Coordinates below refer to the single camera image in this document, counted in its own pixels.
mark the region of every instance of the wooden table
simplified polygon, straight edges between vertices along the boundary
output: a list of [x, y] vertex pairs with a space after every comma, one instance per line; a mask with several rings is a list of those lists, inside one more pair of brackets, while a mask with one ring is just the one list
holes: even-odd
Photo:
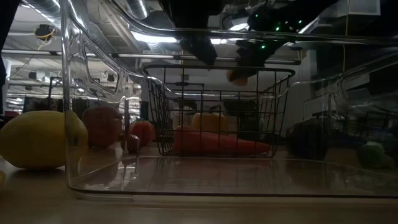
[[87, 200], [64, 170], [32, 172], [0, 157], [0, 223], [397, 223], [397, 200], [134, 196]]

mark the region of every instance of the carrot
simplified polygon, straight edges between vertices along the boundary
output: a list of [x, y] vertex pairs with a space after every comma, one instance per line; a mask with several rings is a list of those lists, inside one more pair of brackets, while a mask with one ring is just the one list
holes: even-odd
[[184, 154], [217, 154], [217, 155], [240, 155], [250, 156], [260, 154], [269, 150], [269, 145], [261, 142], [247, 141], [236, 137], [202, 132], [183, 126], [176, 128], [174, 133], [174, 150]]

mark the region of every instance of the wire basket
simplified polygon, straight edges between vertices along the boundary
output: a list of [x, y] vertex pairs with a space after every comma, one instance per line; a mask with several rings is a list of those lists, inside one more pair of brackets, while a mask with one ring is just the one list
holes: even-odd
[[[254, 90], [208, 90], [184, 80], [187, 69], [232, 70], [236, 67], [149, 65], [161, 68], [163, 83], [148, 81], [150, 119], [163, 156], [274, 157], [281, 139], [289, 79], [293, 70], [256, 68]], [[168, 83], [167, 70], [179, 68], [181, 82]], [[272, 84], [260, 90], [259, 72], [272, 72]], [[278, 80], [278, 73], [288, 75]]]

